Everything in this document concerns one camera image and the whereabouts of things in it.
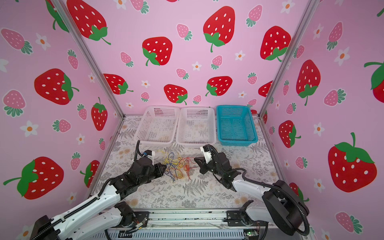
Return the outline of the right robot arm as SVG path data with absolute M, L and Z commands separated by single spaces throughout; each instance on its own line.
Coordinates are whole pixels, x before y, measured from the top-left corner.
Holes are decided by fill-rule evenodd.
M 194 158 L 200 173 L 212 173 L 226 189 L 248 194 L 264 202 L 266 211 L 247 205 L 243 212 L 247 219 L 275 224 L 282 232 L 292 236 L 298 233 L 308 236 L 311 232 L 308 207 L 284 181 L 269 184 L 246 177 L 247 170 L 232 168 L 224 153 L 203 152 L 203 157 Z

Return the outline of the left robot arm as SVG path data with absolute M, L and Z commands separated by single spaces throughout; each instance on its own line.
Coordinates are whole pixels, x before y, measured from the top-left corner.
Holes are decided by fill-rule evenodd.
M 43 216 L 34 225 L 32 240 L 85 240 L 113 227 L 137 231 L 145 223 L 124 201 L 144 184 L 164 175 L 167 166 L 154 163 L 153 151 L 135 149 L 134 161 L 123 174 L 109 178 L 101 190 L 74 208 L 53 218 Z

